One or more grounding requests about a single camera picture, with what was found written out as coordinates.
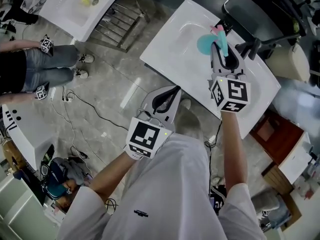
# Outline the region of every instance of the white t-shirt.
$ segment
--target white t-shirt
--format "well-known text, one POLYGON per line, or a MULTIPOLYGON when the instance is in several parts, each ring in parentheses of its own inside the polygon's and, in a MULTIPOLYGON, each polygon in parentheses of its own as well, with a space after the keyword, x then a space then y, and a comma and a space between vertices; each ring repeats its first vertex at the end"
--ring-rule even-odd
POLYGON ((112 216, 101 198, 81 187, 57 240, 264 240, 248 186, 235 185, 217 217, 209 191, 206 149, 173 134, 153 159, 129 172, 112 216))

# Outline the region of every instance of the sink basin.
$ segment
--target sink basin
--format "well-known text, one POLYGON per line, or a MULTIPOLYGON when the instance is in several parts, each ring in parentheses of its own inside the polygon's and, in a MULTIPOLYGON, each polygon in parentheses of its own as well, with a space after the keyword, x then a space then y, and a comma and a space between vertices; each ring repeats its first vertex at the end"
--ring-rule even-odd
MULTIPOLYGON (((197 48, 197 41, 208 35, 219 18, 192 0, 185 0, 164 24, 140 59, 220 118, 221 114, 208 90, 211 58, 197 48)), ((233 30, 227 41, 235 46, 244 40, 233 30)), ((259 56, 246 65, 247 82, 251 83, 251 103, 237 113, 240 134, 244 138, 274 99, 280 84, 259 56)))
POLYGON ((39 15, 85 42, 115 0, 47 0, 39 15))

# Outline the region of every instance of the white cable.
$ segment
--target white cable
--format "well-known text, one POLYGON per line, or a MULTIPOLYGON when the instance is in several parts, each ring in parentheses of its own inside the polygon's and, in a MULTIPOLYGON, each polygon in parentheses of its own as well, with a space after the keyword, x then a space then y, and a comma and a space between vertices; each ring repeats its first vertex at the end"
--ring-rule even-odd
MULTIPOLYGON (((68 121, 62 114, 59 114, 59 113, 57 112, 57 110, 55 109, 54 104, 52 103, 52 100, 51 100, 51 105, 52 105, 52 108, 53 108, 54 112, 55 112, 57 115, 59 115, 60 117, 62 117, 63 120, 66 121, 66 122, 71 126, 71 129, 72 129, 72 132, 73 132, 73 139, 72 139, 72 141, 71 141, 72 146, 74 147, 76 153, 78 154, 78 157, 84 162, 85 166, 86 166, 87 169, 90 171, 90 176, 93 178, 92 171, 89 169, 86 161, 80 156, 80 154, 79 154, 79 152, 78 152, 78 149, 77 149, 77 147, 76 147, 75 144, 74 144, 74 141, 75 141, 75 138, 76 138, 76 133, 75 133, 74 126, 72 125, 71 121, 68 121)), ((68 112, 67 112, 66 106, 64 106, 64 109, 65 109, 66 115, 68 116, 68 112)))

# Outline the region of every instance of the gray floor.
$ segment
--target gray floor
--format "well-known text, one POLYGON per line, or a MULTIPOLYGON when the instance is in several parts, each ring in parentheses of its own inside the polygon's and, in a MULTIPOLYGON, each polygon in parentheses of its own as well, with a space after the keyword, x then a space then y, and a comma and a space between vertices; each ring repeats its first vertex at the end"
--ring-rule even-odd
MULTIPOLYGON (((148 92, 170 85, 162 76, 145 67, 139 57, 173 11, 153 1, 143 1, 151 22, 141 26, 143 32, 137 36, 128 53, 91 43, 76 43, 82 52, 93 54, 95 61, 92 64, 77 65, 89 72, 88 79, 77 78, 66 85, 67 89, 73 90, 82 99, 93 104, 101 116, 124 127, 129 126, 131 118, 136 115, 137 109, 148 92)), ((18 39, 22 37, 23 27, 17 26, 17 28, 19 34, 16 38, 18 39)), ((44 19, 27 27, 23 37, 40 40, 44 34, 48 34, 55 45, 69 44, 72 40, 68 34, 44 19)), ((58 156, 70 155, 74 133, 73 143, 89 156, 87 164, 93 175, 122 153, 127 132, 100 119, 92 107, 77 98, 71 103, 62 102, 62 87, 57 88, 52 104, 49 98, 35 101, 33 104, 56 132, 58 156), (55 113, 53 106, 58 113, 71 121, 74 130, 69 123, 55 113)), ((213 140, 220 121, 195 100, 192 100, 191 110, 198 116, 205 138, 213 140)), ((221 131, 217 145, 212 151, 213 177, 224 175, 222 134, 221 131)), ((243 144, 248 158, 249 190, 251 195, 254 195, 267 187, 261 172, 270 164, 271 159, 250 135, 243 140, 243 144)), ((118 203, 124 182, 125 180, 122 180, 122 184, 112 195, 118 203)))

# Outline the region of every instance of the metal rack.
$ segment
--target metal rack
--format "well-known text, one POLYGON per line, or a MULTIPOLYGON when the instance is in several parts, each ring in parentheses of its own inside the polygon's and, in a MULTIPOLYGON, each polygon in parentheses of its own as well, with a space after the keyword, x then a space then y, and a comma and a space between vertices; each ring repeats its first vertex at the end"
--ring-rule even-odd
POLYGON ((124 42, 133 32, 136 25, 142 18, 144 18, 147 23, 150 22, 148 15, 140 7, 138 0, 134 1, 136 9, 139 12, 124 6, 116 0, 96 25, 93 33, 95 33, 96 36, 102 36, 102 38, 108 41, 90 36, 87 42, 126 53, 129 50, 129 46, 124 48, 124 42))

